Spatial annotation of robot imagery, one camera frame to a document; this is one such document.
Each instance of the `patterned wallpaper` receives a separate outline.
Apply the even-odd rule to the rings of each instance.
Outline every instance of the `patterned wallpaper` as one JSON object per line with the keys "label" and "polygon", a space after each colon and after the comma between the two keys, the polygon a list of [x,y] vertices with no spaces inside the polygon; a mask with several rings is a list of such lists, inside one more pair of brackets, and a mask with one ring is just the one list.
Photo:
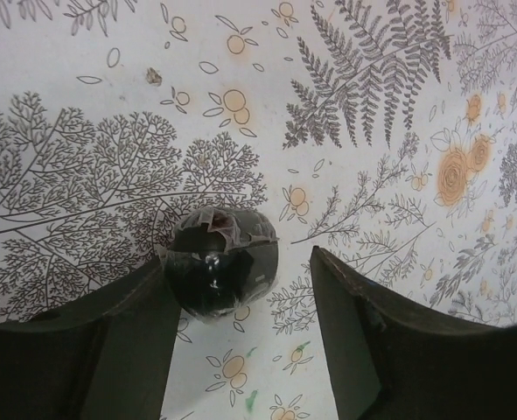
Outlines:
{"label": "patterned wallpaper", "polygon": [[516,323],[517,0],[0,0],[0,321],[124,276],[210,204],[275,223],[279,285],[183,314],[163,419],[336,418],[315,244]]}

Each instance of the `dark sphere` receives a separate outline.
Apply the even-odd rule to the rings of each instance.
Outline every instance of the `dark sphere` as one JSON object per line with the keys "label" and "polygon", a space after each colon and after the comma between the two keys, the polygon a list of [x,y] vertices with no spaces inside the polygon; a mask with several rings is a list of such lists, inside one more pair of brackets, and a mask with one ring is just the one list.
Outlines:
{"label": "dark sphere", "polygon": [[180,306],[197,319],[217,319],[272,289],[276,231],[258,212],[205,207],[179,222],[161,261]]}

